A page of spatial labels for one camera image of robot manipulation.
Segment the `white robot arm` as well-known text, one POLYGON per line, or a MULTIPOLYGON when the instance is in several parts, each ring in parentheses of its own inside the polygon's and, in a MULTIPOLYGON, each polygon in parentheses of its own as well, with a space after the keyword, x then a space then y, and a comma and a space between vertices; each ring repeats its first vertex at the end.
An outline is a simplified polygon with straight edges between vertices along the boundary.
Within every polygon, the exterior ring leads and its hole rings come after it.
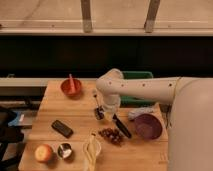
POLYGON ((126 79, 113 68, 96 88, 111 115, 122 95, 170 104, 168 171, 213 171, 213 78, 126 79))

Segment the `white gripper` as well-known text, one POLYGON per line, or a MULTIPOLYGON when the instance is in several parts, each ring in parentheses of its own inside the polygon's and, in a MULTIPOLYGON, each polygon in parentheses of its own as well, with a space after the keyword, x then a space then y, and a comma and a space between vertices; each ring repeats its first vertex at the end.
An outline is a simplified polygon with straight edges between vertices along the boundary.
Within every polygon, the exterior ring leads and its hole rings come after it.
MULTIPOLYGON (((108 121, 112 121, 114 113, 116 113, 118 108, 120 107, 121 98, 117 94, 103 94, 102 101, 102 106, 106 111, 105 117, 108 121)), ((103 108, 97 107, 94 109, 95 117, 97 120, 102 120, 104 118, 103 108)))

